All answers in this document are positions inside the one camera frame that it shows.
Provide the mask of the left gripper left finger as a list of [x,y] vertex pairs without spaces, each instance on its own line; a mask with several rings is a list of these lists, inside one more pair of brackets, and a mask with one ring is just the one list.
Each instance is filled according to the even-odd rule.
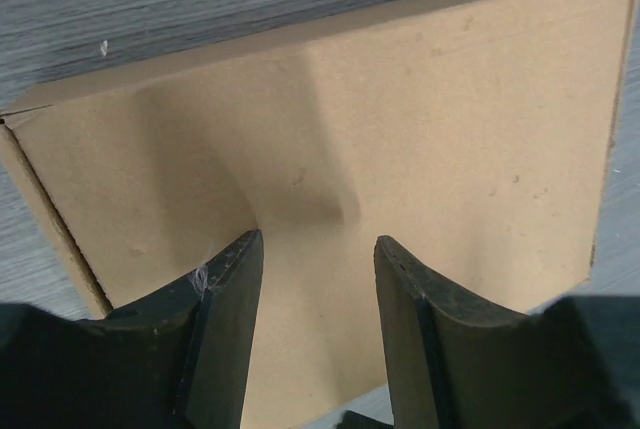
[[262,275],[251,230],[101,320],[3,304],[2,426],[239,427]]

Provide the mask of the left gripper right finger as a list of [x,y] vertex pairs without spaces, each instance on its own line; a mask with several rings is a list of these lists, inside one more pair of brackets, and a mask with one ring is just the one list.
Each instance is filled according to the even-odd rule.
[[521,314],[388,236],[374,267],[396,427],[638,426],[636,297],[564,296]]

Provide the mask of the brown cardboard box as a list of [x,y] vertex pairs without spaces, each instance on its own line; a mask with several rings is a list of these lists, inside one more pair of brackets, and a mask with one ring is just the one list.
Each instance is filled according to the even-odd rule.
[[585,282],[637,0],[400,0],[36,85],[3,163],[89,308],[263,233],[242,413],[386,377],[374,244],[528,310]]

